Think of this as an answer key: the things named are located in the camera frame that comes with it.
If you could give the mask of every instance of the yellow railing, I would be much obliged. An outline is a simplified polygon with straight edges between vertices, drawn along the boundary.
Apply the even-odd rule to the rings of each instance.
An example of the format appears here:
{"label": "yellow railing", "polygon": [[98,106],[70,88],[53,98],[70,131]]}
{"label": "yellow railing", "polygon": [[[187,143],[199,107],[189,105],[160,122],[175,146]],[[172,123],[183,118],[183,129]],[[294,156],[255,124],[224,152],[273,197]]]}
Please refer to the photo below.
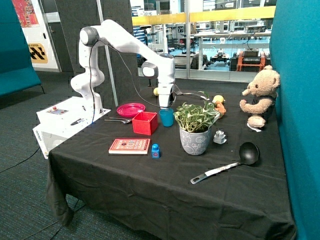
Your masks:
{"label": "yellow railing", "polygon": [[[269,19],[275,15],[275,6],[245,7],[239,9],[191,12],[190,22]],[[132,18],[133,26],[176,24],[186,22],[185,13],[164,14],[154,16],[135,16]]]}

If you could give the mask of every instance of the black ladle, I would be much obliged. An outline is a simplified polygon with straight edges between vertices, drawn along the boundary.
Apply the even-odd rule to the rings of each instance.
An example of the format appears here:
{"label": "black ladle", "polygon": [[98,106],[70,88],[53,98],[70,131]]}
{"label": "black ladle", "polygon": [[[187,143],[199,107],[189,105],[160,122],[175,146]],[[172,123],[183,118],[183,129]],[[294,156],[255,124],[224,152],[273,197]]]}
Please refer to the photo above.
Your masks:
{"label": "black ladle", "polygon": [[239,162],[231,163],[226,166],[222,166],[222,167],[218,167],[218,168],[206,171],[205,173],[192,178],[190,181],[192,184],[196,184],[213,174],[220,173],[222,171],[233,168],[235,166],[242,165],[242,164],[252,165],[258,161],[259,156],[260,156],[259,148],[252,142],[245,142],[240,146],[240,149],[239,149],[239,157],[240,157]]}

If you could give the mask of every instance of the potted plant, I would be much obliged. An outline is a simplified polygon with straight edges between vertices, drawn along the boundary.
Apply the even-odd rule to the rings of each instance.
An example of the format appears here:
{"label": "potted plant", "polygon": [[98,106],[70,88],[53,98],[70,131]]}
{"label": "potted plant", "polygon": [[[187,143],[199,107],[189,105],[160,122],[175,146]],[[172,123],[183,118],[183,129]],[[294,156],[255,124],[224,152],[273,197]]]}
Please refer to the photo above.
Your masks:
{"label": "potted plant", "polygon": [[[200,93],[209,99],[204,91]],[[215,110],[214,103],[207,100],[204,101],[204,106],[185,102],[176,110],[173,115],[180,128],[183,149],[190,155],[204,153],[212,139],[211,126],[218,120],[221,113]]]}

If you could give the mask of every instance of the teal partition wall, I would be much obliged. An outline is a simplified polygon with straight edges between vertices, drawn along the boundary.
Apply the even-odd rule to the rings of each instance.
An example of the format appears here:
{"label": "teal partition wall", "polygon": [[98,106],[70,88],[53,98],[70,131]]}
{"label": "teal partition wall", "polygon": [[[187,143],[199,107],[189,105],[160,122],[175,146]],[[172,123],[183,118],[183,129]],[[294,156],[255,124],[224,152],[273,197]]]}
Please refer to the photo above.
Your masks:
{"label": "teal partition wall", "polygon": [[40,85],[12,0],[1,1],[0,96]]}
{"label": "teal partition wall", "polygon": [[320,1],[278,0],[270,41],[297,239],[320,239]]}

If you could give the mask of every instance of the book cover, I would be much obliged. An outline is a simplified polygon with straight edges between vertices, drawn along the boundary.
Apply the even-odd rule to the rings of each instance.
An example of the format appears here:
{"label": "book cover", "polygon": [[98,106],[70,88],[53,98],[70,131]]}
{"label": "book cover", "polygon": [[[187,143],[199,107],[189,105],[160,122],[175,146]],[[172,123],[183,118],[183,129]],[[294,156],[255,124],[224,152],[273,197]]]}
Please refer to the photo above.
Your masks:
{"label": "book cover", "polygon": [[147,154],[150,138],[116,138],[109,148],[110,154]]}

